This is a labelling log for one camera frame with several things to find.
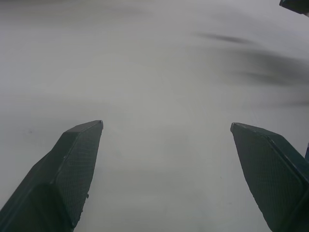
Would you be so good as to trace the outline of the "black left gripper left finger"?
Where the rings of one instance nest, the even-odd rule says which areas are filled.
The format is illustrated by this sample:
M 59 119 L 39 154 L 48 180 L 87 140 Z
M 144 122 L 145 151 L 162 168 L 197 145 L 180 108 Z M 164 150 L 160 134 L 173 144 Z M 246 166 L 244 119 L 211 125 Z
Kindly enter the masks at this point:
M 72 232 L 94 175 L 101 120 L 65 131 L 33 165 L 0 211 L 2 232 Z

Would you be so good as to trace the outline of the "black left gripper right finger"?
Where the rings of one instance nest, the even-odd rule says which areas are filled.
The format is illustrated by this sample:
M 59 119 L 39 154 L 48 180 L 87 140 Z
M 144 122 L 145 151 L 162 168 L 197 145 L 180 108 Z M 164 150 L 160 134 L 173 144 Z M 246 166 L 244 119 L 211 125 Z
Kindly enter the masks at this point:
M 273 232 L 309 230 L 309 156 L 283 136 L 242 123 L 230 128 L 242 171 Z

